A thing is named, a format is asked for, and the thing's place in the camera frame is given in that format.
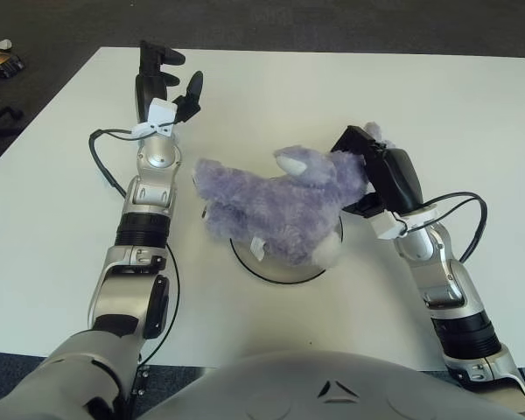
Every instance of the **table surface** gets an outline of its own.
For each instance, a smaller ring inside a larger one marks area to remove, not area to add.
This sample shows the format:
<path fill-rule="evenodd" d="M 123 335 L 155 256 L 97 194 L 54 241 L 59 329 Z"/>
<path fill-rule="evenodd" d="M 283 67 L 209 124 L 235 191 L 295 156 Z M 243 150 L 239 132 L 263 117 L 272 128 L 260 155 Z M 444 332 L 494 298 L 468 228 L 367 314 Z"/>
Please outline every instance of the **table surface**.
<path fill-rule="evenodd" d="M 486 233 L 467 268 L 500 339 L 525 366 L 525 59 L 183 53 L 186 64 L 170 70 L 183 82 L 170 97 L 196 70 L 205 88 L 202 111 L 176 128 L 184 163 L 170 244 L 182 301 L 154 363 L 216 367 L 248 354 L 315 348 L 443 369 L 407 267 L 362 218 L 342 215 L 339 265 L 296 286 L 248 273 L 200 219 L 204 203 L 191 179 L 197 158 L 276 176 L 273 150 L 326 151 L 348 124 L 373 120 L 410 154 L 426 199 L 469 190 L 488 202 Z M 88 135 L 136 122 L 138 55 L 101 48 L 0 159 L 0 352 L 46 355 L 87 327 L 123 204 L 95 168 Z M 126 186 L 136 145 L 97 143 Z M 470 206 L 445 223 L 457 253 L 477 220 Z"/>

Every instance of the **stuffed animal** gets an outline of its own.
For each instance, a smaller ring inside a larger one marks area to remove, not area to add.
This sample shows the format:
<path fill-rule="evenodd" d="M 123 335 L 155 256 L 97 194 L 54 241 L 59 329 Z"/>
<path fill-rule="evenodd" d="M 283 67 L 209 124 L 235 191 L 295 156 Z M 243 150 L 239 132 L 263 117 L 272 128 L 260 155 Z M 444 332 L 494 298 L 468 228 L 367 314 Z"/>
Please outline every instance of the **stuffed animal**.
<path fill-rule="evenodd" d="M 374 122 L 365 130 L 381 140 Z M 360 200 L 368 179 L 362 157 L 335 151 L 322 154 L 302 146 L 274 153 L 286 175 L 263 178 L 200 159 L 193 181 L 207 200 L 204 221 L 217 237 L 253 244 L 289 265 L 329 268 L 336 262 L 340 210 Z"/>

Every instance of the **plush toy tag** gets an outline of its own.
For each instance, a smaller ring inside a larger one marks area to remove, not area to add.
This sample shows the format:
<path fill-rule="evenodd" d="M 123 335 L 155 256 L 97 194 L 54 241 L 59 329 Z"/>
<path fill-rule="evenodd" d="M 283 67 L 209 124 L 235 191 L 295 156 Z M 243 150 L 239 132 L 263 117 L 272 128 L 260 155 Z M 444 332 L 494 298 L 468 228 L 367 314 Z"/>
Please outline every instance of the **plush toy tag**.
<path fill-rule="evenodd" d="M 262 261 L 264 258 L 264 241 L 261 238 L 256 236 L 251 241 L 251 254 L 259 261 Z"/>

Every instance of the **gray floor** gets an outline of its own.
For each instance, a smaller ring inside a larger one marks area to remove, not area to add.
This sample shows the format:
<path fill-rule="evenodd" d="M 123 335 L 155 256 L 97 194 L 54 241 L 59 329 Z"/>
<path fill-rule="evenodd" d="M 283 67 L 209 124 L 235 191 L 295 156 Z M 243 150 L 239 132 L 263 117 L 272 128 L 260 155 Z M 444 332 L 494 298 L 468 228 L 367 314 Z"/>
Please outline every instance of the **gray floor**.
<path fill-rule="evenodd" d="M 0 107 L 21 108 L 27 124 L 99 46 L 148 39 L 176 48 L 525 57 L 525 1 L 0 0 L 3 38 L 27 68 L 0 80 Z M 13 140 L 0 140 L 0 155 Z M 0 396 L 38 363 L 0 354 Z M 152 373 L 138 411 L 196 375 L 180 367 Z"/>

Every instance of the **chair leg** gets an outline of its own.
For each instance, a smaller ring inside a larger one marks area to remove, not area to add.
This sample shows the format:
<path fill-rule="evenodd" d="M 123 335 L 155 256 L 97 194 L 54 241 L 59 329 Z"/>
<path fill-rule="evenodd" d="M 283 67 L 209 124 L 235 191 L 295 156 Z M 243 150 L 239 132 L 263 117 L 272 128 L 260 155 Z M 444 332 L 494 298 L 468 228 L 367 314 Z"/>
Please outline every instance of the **chair leg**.
<path fill-rule="evenodd" d="M 19 109 L 15 109 L 12 107 L 3 107 L 2 109 L 0 109 L 0 118 L 5 116 L 6 114 L 10 114 L 10 116 L 14 120 L 19 120 L 22 116 L 24 116 L 24 113 Z"/>
<path fill-rule="evenodd" d="M 0 138 L 19 136 L 25 127 L 15 129 L 0 129 Z"/>

